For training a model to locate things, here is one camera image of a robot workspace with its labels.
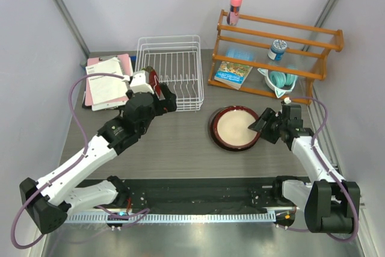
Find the dark red cream plate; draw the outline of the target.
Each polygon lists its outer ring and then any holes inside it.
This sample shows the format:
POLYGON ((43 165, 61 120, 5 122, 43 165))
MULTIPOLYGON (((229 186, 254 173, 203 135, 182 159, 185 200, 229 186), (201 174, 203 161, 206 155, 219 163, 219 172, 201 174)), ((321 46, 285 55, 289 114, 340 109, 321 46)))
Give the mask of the dark red cream plate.
POLYGON ((223 107, 213 121, 214 134, 219 146, 231 152, 241 152, 253 147, 260 133, 248 129, 259 116, 252 109, 235 105, 223 107))

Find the brown rimmed cream plate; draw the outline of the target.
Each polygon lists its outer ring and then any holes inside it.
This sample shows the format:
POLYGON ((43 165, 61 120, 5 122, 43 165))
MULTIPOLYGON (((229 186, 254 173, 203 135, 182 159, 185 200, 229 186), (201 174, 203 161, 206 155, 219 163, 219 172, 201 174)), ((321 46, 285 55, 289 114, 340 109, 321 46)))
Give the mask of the brown rimmed cream plate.
POLYGON ((217 145, 220 146, 221 143, 216 139, 215 134, 214 134, 214 127, 213 127, 213 121, 214 118, 216 118, 216 115, 221 112, 223 109, 219 108, 215 110, 209 117, 208 119, 208 136, 209 138, 217 145))

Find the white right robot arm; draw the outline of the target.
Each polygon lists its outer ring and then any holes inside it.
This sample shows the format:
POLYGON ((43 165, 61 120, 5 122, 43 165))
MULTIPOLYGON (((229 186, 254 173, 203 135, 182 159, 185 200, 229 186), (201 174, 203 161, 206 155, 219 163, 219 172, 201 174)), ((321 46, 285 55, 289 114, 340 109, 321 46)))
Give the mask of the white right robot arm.
POLYGON ((318 133, 304 127, 300 105, 289 98, 281 104, 278 112, 265 109, 248 128, 272 144, 282 140, 304 167, 311 185, 295 177, 283 177, 271 192, 274 203, 295 204, 304 212, 311 233, 354 238, 359 229, 359 186, 347 181, 329 162, 316 139, 318 133))

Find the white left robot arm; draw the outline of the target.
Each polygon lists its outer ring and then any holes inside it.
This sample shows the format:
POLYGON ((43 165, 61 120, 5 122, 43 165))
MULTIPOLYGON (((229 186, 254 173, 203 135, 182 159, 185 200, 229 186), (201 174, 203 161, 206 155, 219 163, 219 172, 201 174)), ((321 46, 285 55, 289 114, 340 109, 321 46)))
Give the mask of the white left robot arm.
POLYGON ((156 116, 177 109, 176 95, 148 66, 129 81, 128 101, 119 115, 107 121, 77 154, 38 180, 26 178, 19 185, 23 208, 42 234, 58 229, 71 215, 98 205, 122 208, 129 188, 116 176, 89 187, 78 185, 103 164, 119 156, 147 132, 156 116))

